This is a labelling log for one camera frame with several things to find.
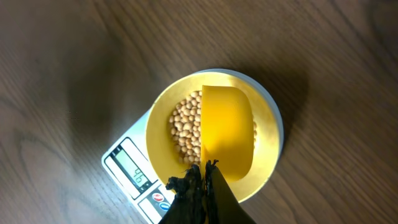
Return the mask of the yellow plastic scoop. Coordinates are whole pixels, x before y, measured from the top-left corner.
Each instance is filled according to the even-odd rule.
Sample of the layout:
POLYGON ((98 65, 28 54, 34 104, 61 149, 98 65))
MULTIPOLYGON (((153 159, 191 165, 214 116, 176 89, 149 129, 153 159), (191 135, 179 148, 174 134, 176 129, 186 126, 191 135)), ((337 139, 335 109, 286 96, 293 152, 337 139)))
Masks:
POLYGON ((202 86, 201 162, 218 161, 229 182, 245 177, 254 156, 254 126, 248 97, 231 86, 202 86))

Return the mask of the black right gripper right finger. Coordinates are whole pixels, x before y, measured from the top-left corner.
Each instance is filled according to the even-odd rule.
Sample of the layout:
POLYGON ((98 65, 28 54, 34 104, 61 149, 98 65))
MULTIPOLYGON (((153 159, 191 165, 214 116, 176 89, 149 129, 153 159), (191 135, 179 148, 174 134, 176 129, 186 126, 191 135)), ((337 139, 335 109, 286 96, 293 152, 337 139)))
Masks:
POLYGON ((205 166, 206 212, 209 224, 256 224, 242 209, 216 163, 205 166))

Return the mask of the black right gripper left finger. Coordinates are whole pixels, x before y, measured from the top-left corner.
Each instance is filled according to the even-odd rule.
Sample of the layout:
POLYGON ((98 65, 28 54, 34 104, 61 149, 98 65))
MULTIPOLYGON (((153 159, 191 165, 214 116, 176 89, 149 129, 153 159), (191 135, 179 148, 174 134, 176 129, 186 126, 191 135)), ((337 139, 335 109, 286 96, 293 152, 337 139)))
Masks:
POLYGON ((159 224, 204 224, 203 180, 198 165, 187 169, 184 178, 170 177, 165 188, 174 190, 175 197, 159 224))

